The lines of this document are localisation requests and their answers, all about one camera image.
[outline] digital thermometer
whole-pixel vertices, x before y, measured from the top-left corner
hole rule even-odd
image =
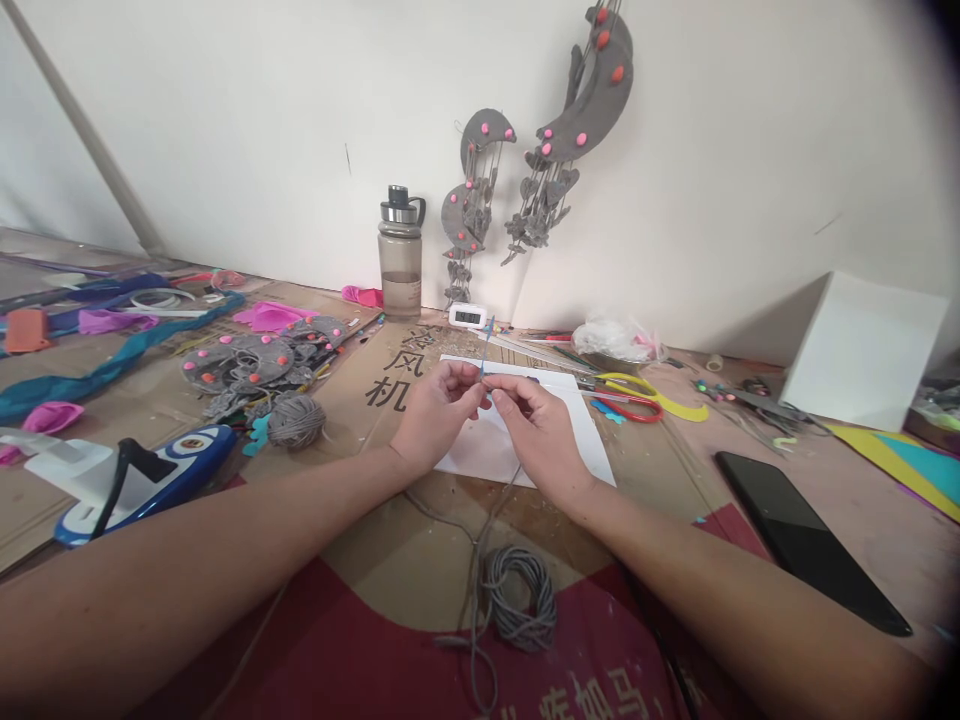
[[[482,330],[487,326],[487,310],[479,305],[454,303],[450,306],[450,314],[447,316],[447,319],[454,327],[469,327],[475,330]]]

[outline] teal fabric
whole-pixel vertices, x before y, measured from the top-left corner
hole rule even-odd
[[[950,455],[877,435],[891,450],[923,475],[937,490],[960,505],[960,460]]]
[[[0,425],[26,417],[35,407],[51,400],[76,402],[103,389],[136,365],[143,354],[179,332],[196,330],[243,305],[244,296],[224,293],[227,301],[192,320],[175,320],[137,335],[131,335],[120,351],[89,375],[79,378],[44,375],[11,385],[0,393]]]

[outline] forearm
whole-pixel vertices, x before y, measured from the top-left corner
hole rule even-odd
[[[792,575],[597,483],[564,508],[776,717],[899,718],[926,666]]]
[[[412,475],[373,450],[188,503],[9,583],[0,700],[135,705]]]

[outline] hand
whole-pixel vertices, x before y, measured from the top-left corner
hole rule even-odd
[[[443,360],[413,386],[407,409],[390,447],[413,473],[424,475],[447,454],[460,429],[490,408],[480,384],[480,368],[461,360]]]
[[[563,400],[516,375],[488,375],[483,384],[496,388],[493,402],[510,431],[513,449],[551,502],[573,502],[598,482],[580,457]]]

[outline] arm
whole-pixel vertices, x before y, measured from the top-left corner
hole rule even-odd
[[[351,523],[428,472],[484,392],[441,363],[390,445],[211,495],[0,587],[0,709],[114,716],[160,687]]]
[[[930,677],[911,653],[776,565],[625,501],[589,474],[566,406],[543,388],[511,376],[484,383],[500,388],[494,403],[537,487],[621,558],[765,712],[917,712]]]

